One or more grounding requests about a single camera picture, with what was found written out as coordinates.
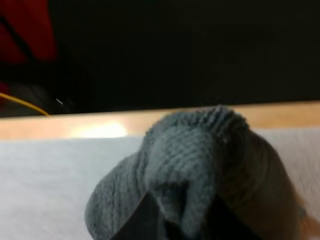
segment yellow cable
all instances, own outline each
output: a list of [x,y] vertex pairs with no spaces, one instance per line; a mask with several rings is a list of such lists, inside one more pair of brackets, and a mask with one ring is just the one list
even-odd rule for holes
[[26,106],[28,108],[36,110],[39,113],[42,113],[43,115],[50,116],[46,111],[42,110],[40,107],[38,107],[36,105],[33,105],[30,102],[27,102],[27,101],[24,101],[22,99],[19,99],[19,98],[15,97],[15,96],[9,96],[7,94],[4,94],[4,93],[0,92],[0,98],[7,99],[7,100],[10,100],[10,101],[16,102],[18,104],[22,104],[22,105],[24,105],[24,106]]

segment table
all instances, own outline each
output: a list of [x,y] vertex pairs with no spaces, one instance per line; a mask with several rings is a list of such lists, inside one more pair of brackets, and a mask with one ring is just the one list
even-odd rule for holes
[[[232,106],[253,128],[320,126],[320,102],[296,102]],[[146,110],[51,117],[16,117],[0,120],[0,139],[112,138],[141,135],[157,120],[176,111]]]

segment wooden edge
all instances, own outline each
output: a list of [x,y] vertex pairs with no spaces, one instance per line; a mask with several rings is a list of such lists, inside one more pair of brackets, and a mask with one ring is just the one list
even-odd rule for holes
[[[253,128],[320,126],[320,102],[231,106]],[[0,120],[0,139],[112,138],[141,135],[165,115],[195,108],[17,117]]]

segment wooden table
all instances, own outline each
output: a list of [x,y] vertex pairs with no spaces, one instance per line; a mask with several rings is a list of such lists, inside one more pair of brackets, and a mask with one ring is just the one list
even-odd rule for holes
[[[253,128],[320,126],[320,102],[242,105],[232,108],[245,116]],[[176,111],[179,109],[3,118],[0,120],[0,139],[141,135],[157,120]]]

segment red object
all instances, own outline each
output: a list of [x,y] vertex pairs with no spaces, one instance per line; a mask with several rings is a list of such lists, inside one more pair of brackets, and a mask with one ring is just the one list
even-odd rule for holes
[[[0,16],[6,19],[39,61],[48,62],[56,58],[47,0],[1,0]],[[0,62],[16,64],[26,61],[11,35],[0,24]]]

